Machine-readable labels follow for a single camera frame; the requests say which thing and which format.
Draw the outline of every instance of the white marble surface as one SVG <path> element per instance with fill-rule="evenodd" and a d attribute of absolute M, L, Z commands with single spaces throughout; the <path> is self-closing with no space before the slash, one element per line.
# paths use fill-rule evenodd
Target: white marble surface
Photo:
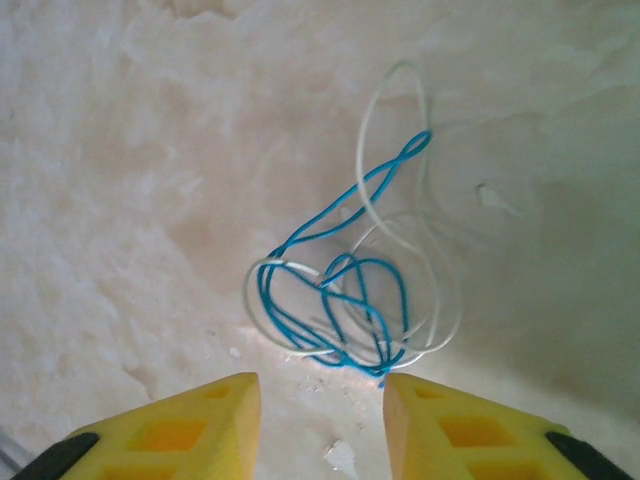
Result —
<path fill-rule="evenodd" d="M 519 247 L 460 254 L 462 331 L 409 371 L 640 475 L 637 1 L 1 4 L 0 424 L 29 449 L 254 370 L 257 478 L 353 477 L 325 458 L 337 440 L 359 478 L 389 477 L 380 391 L 275 351 L 239 285 L 353 182 L 366 101 L 408 57 L 430 84 L 435 195 Z M 370 165 L 414 112 L 386 98 Z M 479 209 L 484 181 L 521 221 Z"/>

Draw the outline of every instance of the white surface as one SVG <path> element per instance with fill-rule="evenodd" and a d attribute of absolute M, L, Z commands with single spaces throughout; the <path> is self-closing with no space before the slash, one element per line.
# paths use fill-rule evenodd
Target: white surface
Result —
<path fill-rule="evenodd" d="M 455 250 L 463 328 L 409 371 L 565 423 L 640 475 L 637 2 L 2 8 L 0 423 L 29 449 L 254 370 L 258 478 L 348 478 L 323 458 L 336 439 L 359 478 L 388 478 L 374 382 L 280 355 L 240 284 L 353 183 L 369 95 L 409 57 L 435 195 L 518 247 Z M 417 122 L 411 96 L 383 103 L 368 167 Z M 522 221 L 482 210 L 483 183 Z"/>

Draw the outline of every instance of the blue wire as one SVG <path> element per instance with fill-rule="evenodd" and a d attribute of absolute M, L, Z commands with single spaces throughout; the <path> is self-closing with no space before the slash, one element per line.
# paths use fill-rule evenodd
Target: blue wire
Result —
<path fill-rule="evenodd" d="M 364 176 L 364 181 L 368 182 L 372 178 L 386 171 L 382 182 L 380 182 L 380 185 L 378 185 L 371 194 L 371 203 L 377 201 L 384 193 L 398 173 L 400 166 L 420 154 L 420 152 L 427 147 L 431 141 L 431 137 L 432 134 L 429 130 L 418 133 L 407 142 L 395 158 L 379 165 Z M 357 185 L 353 185 L 349 188 L 327 208 L 295 230 L 289 238 L 282 245 L 275 248 L 267 258 L 282 258 L 286 251 L 291 247 L 311 242 L 313 240 L 330 237 L 356 222 L 362 215 L 364 215 L 366 211 L 364 207 L 361 207 L 357 212 L 335 227 L 321 232 L 304 235 L 308 229 L 312 228 L 356 193 L 357 189 Z M 390 273 L 394 278 L 400 296 L 400 317 L 402 319 L 402 328 L 403 332 L 407 333 L 409 330 L 409 303 L 407 300 L 407 289 L 404 281 L 400 272 L 392 263 L 378 258 L 358 258 L 353 253 L 343 253 L 329 264 L 324 271 L 323 280 L 319 283 L 312 282 L 286 263 L 263 265 L 258 268 L 257 273 L 258 294 L 260 296 L 262 306 L 275 328 L 296 348 L 331 350 L 331 353 L 328 354 L 312 356 L 315 361 L 333 368 L 352 367 L 371 377 L 381 378 L 389 373 L 393 366 L 402 359 L 406 350 L 401 348 L 395 354 L 392 351 L 392 339 L 387 322 L 383 315 L 369 303 L 369 292 L 365 276 L 362 271 L 362 267 L 364 265 L 373 265 L 382 268 Z M 340 339 L 340 344 L 336 344 L 335 342 L 326 339 L 313 327 L 306 325 L 301 320 L 295 318 L 291 313 L 276 303 L 271 295 L 271 287 L 273 277 L 277 271 L 284 271 L 289 275 L 292 275 L 297 280 L 320 294 L 324 312 L 327 315 L 331 326 L 335 330 L 337 337 Z M 342 277 L 351 272 L 355 273 L 357 279 L 360 290 L 359 298 L 344 293 L 336 293 L 330 290 L 330 286 L 334 282 L 339 281 Z M 372 326 L 377 325 L 379 327 L 377 329 L 380 332 L 379 334 L 371 333 L 371 338 L 378 354 L 377 363 L 373 365 L 364 364 L 358 359 L 353 358 L 348 351 L 342 348 L 342 346 L 347 343 L 347 337 L 336 318 L 333 307 L 331 306 L 330 300 L 332 299 L 346 302 L 352 307 L 362 310 L 365 313 L 366 321 Z"/>

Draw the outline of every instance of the square hole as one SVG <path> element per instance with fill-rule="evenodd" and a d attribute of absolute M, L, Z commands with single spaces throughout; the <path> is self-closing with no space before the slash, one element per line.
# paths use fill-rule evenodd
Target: square hole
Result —
<path fill-rule="evenodd" d="M 170 467 L 110 467 L 100 480 L 171 480 L 176 470 Z"/>
<path fill-rule="evenodd" d="M 220 385 L 213 387 L 205 393 L 204 398 L 224 398 L 229 395 L 229 392 L 231 392 L 231 387 L 229 385 Z"/>
<path fill-rule="evenodd" d="M 191 450 L 204 430 L 206 422 L 168 420 L 147 425 L 129 444 L 137 452 L 184 452 Z"/>
<path fill-rule="evenodd" d="M 413 391 L 416 394 L 416 397 L 423 398 L 425 400 L 430 398 L 442 398 L 442 395 L 439 393 L 432 392 L 424 387 L 416 387 Z"/>
<path fill-rule="evenodd" d="M 485 417 L 447 417 L 439 421 L 454 447 L 516 445 L 515 438 L 497 420 Z"/>
<path fill-rule="evenodd" d="M 491 462 L 467 466 L 475 480 L 548 480 L 548 476 L 534 462 Z"/>

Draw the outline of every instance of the white wire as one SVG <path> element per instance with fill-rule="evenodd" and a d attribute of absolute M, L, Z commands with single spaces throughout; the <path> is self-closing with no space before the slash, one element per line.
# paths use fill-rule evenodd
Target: white wire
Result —
<path fill-rule="evenodd" d="M 449 293 L 454 297 L 454 301 L 458 300 L 459 295 L 459 287 L 456 275 L 453 271 L 453 266 L 451 265 L 451 259 L 447 256 L 446 252 L 441 247 L 440 243 L 437 240 L 435 234 L 431 231 L 429 227 L 429 213 L 426 211 L 426 180 L 428 173 L 428 157 L 426 153 L 420 154 L 420 164 L 418 170 L 418 180 L 416 184 L 416 191 L 414 196 L 415 201 L 415 210 L 414 211 L 402 211 L 396 212 L 387 216 L 380 216 L 376 209 L 374 208 L 372 202 L 369 200 L 369 194 L 367 192 L 366 184 L 364 181 L 364 146 L 366 140 L 366 134 L 369 127 L 369 123 L 373 116 L 373 112 L 375 107 L 389 86 L 391 79 L 398 73 L 400 70 L 409 70 L 413 74 L 413 78 L 415 80 L 416 90 L 418 92 L 418 107 L 420 113 L 420 119 L 422 123 L 423 130 L 429 128 L 428 121 L 428 112 L 427 112 L 427 94 L 426 94 L 426 84 L 422 77 L 422 73 L 420 69 L 412 62 L 403 60 L 398 62 L 393 67 L 389 69 L 389 71 L 385 74 L 380 84 L 376 87 L 369 104 L 365 110 L 364 117 L 362 119 L 362 123 L 360 124 L 359 134 L 358 134 L 358 142 L 356 147 L 356 162 L 355 162 L 355 173 L 356 173 L 356 182 L 358 187 L 358 194 L 362 200 L 363 206 L 373 221 L 373 226 L 369 228 L 353 245 L 351 248 L 351 253 L 354 253 L 357 248 L 359 248 L 365 240 L 376 230 L 380 230 L 383 232 L 392 242 L 397 244 L 399 247 L 417 255 L 420 259 L 420 263 L 424 268 L 424 271 L 427 273 L 429 280 L 432 284 L 433 291 L 433 308 L 430 314 L 425 315 L 420 321 L 413 324 L 409 331 L 403 332 L 399 336 L 391 336 L 391 343 L 394 347 L 398 349 L 405 349 L 408 352 L 403 360 L 396 365 L 394 365 L 394 369 L 402 368 L 408 366 L 417 360 L 419 360 L 424 354 L 434 352 L 436 350 L 441 349 L 445 345 L 447 345 L 451 339 L 455 336 L 458 331 L 458 328 L 461 323 L 462 315 L 461 310 L 455 313 L 453 319 L 451 320 L 451 327 L 449 332 L 439 341 L 435 342 L 436 333 L 438 330 L 438 326 L 440 323 L 440 314 L 442 308 L 442 282 L 439 281 L 439 277 L 434 269 L 432 257 L 434 255 L 438 255 L 441 259 L 446 263 L 447 269 L 449 270 L 449 277 L 451 281 L 451 285 L 449 285 Z M 418 220 L 419 231 L 424 235 L 424 238 L 428 238 L 430 240 L 430 245 L 432 246 L 432 251 L 427 251 L 425 245 L 420 242 L 420 237 L 418 237 L 414 243 L 410 242 L 406 238 L 403 238 L 398 232 L 397 228 L 392 228 L 394 222 L 397 224 L 398 218 L 402 216 L 412 216 L 413 218 Z M 255 262 L 247 271 L 247 274 L 244 278 L 243 284 L 243 303 L 245 310 L 249 316 L 251 322 L 255 325 L 257 330 L 264 335 L 265 338 L 270 340 L 274 345 L 276 345 L 280 350 L 292 356 L 299 357 L 307 357 L 312 355 L 327 355 L 333 352 L 332 349 L 322 349 L 322 348 L 313 348 L 313 349 L 304 349 L 298 348 L 295 346 L 291 346 L 281 339 L 272 335 L 272 333 L 265 328 L 257 319 L 249 299 L 249 282 L 253 277 L 255 271 L 262 266 L 268 265 L 286 265 L 289 268 L 297 270 L 298 272 L 308 275 L 310 278 L 319 278 L 321 277 L 321 272 L 315 270 L 308 265 L 304 265 L 299 262 L 292 262 L 285 259 L 273 259 L 273 258 L 265 258 L 262 260 L 258 260 Z M 330 284 L 328 288 L 330 288 L 333 292 L 342 294 L 344 292 L 344 277 L 342 277 L 342 281 L 340 285 Z M 353 324 L 357 326 L 360 330 L 362 330 L 365 334 L 371 336 L 371 334 L 381 334 L 382 330 L 379 326 L 372 325 L 370 322 L 366 321 L 363 317 L 362 313 L 359 312 L 356 308 L 348 303 L 344 304 L 344 311 L 353 321 Z M 375 348 L 372 345 L 367 345 L 362 341 L 355 338 L 353 335 L 343 332 L 345 336 L 345 341 L 342 342 L 333 331 L 331 324 L 328 321 L 323 322 L 322 320 L 311 317 L 310 322 L 313 323 L 313 329 L 316 333 L 322 334 L 326 337 L 327 340 L 332 343 L 339 344 L 341 348 L 343 348 L 349 355 L 353 358 L 358 359 L 358 361 L 363 364 L 375 364 Z M 409 344 L 409 340 L 420 331 L 425 325 L 429 325 L 429 334 L 427 341 L 424 346 L 416 347 L 414 345 Z"/>

